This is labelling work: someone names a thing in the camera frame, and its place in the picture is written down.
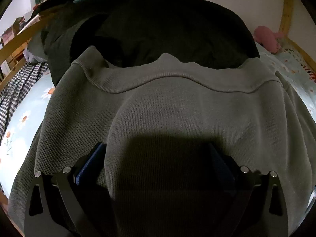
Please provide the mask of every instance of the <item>daisy pattern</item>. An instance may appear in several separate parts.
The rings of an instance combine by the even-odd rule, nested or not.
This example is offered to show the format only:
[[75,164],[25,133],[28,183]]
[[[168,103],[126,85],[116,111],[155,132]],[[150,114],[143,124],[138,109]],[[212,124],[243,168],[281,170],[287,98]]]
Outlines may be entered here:
[[26,111],[25,113],[22,114],[21,118],[19,119],[19,123],[18,123],[18,128],[21,130],[25,124],[26,121],[29,119],[31,115],[31,111]]
[[44,91],[44,94],[41,96],[42,99],[51,98],[53,92],[55,91],[55,87],[47,88]]
[[8,131],[4,134],[4,144],[8,147],[9,143],[11,142],[12,136],[15,133],[15,128],[12,127],[10,129],[8,129]]

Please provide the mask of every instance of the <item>seam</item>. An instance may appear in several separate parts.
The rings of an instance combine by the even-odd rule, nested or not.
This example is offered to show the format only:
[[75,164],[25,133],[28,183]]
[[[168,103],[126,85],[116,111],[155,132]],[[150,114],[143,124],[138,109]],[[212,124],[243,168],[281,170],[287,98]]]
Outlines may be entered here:
[[125,93],[125,92],[128,92],[128,91],[130,91],[130,90],[133,90],[133,89],[136,89],[136,88],[138,88],[138,87],[141,87],[141,86],[143,86],[143,85],[145,85],[145,84],[148,84],[148,83],[150,83],[150,82],[152,82],[152,81],[154,81],[154,80],[161,79],[161,78],[168,78],[168,77],[185,78],[185,79],[191,80],[192,82],[195,82],[195,83],[197,83],[197,84],[199,84],[199,85],[201,85],[201,86],[203,86],[203,87],[205,87],[205,88],[207,88],[207,89],[209,89],[209,90],[212,90],[212,91],[214,91],[214,92],[222,92],[222,93],[232,93],[232,92],[254,93],[254,92],[256,92],[261,86],[263,86],[264,84],[266,84],[266,83],[268,83],[268,82],[277,82],[277,83],[279,83],[280,86],[281,86],[281,83],[280,83],[279,80],[268,79],[268,80],[264,80],[259,86],[257,86],[255,89],[253,89],[252,91],[249,91],[249,92],[239,91],[239,90],[238,90],[238,91],[221,91],[221,90],[213,89],[213,88],[211,88],[211,87],[209,87],[209,86],[207,86],[207,85],[205,85],[205,84],[203,84],[203,83],[201,83],[201,82],[199,82],[199,81],[197,81],[197,80],[194,80],[194,79],[192,79],[192,78],[190,78],[190,77],[187,77],[187,76],[180,76],[180,75],[179,75],[179,76],[159,76],[159,77],[154,77],[154,78],[152,78],[151,80],[149,80],[149,81],[147,81],[147,82],[145,82],[145,83],[141,83],[141,84],[135,85],[135,86],[133,86],[133,87],[126,88],[124,91],[120,91],[120,92],[109,92],[109,91],[104,90],[104,89],[102,88],[102,86],[101,86],[100,84],[98,84],[96,81],[94,81],[94,80],[92,80],[90,77],[88,77],[87,69],[85,68],[85,66],[84,66],[83,63],[81,63],[81,62],[78,61],[78,60],[77,60],[77,61],[74,61],[73,63],[79,65],[79,66],[82,68],[82,70],[83,70],[83,72],[84,72],[84,74],[85,74],[87,80],[88,80],[92,85],[94,85],[94,86],[97,87],[98,89],[102,90],[103,92],[110,93],[110,94]]

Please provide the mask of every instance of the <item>gingham fabric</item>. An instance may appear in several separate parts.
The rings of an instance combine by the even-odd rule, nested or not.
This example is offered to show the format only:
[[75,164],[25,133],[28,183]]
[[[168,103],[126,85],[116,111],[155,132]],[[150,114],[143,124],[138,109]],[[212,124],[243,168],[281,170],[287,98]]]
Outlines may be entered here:
[[47,69],[47,63],[27,62],[2,90],[0,96],[0,143],[14,111]]

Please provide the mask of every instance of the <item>rivet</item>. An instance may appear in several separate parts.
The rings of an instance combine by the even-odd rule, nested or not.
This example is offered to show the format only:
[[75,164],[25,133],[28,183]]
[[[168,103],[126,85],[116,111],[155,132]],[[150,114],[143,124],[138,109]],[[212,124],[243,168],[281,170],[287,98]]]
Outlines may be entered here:
[[41,171],[37,171],[37,172],[34,174],[34,176],[35,176],[35,177],[40,177],[40,176],[41,176],[41,174],[42,174],[42,172],[41,172]]
[[241,166],[241,167],[240,167],[240,170],[241,170],[243,173],[248,173],[248,172],[249,172],[249,168],[247,168],[246,166]]
[[68,174],[71,171],[71,167],[67,166],[63,169],[63,173]]
[[274,172],[274,171],[271,171],[271,172],[270,172],[270,175],[271,175],[272,177],[277,177],[277,173]]

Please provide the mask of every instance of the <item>pink plush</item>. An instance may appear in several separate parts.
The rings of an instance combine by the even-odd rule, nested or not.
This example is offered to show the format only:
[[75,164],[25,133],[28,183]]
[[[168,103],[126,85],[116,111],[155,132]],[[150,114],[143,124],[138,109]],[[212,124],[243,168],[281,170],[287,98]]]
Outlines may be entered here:
[[276,40],[277,38],[283,38],[282,32],[273,33],[272,30],[265,26],[259,26],[255,29],[253,38],[259,44],[271,53],[277,53],[281,49],[281,45]]

